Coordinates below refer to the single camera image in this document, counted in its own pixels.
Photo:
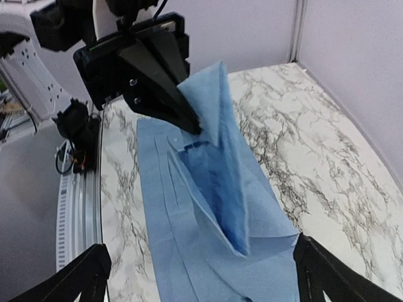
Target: folded cloth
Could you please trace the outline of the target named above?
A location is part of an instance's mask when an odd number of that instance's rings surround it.
[[[223,64],[178,86],[200,136],[140,120],[140,177],[161,300],[298,301],[298,231],[234,119]]]

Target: red wire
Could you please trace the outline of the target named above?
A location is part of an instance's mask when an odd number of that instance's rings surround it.
[[[81,163],[81,165],[78,166],[78,168],[84,167],[84,164],[86,163],[86,159],[87,159],[86,154],[84,154],[84,159],[82,160],[82,163]]]

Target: white wall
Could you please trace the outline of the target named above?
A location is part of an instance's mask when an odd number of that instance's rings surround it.
[[[403,182],[403,2],[309,0],[300,62]]]
[[[296,0],[169,0],[185,16],[191,71],[223,60],[230,72],[285,63]]]

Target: white marble countertop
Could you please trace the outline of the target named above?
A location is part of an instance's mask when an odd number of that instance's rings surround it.
[[[403,195],[352,122],[297,64],[229,76],[237,121],[294,225],[403,298]],[[159,301],[137,163],[138,115],[105,110],[103,241],[110,301]]]

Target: screw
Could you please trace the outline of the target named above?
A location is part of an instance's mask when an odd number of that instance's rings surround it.
[[[137,79],[136,80],[131,79],[128,83],[129,83],[130,86],[133,87],[133,86],[135,86],[137,84]]]

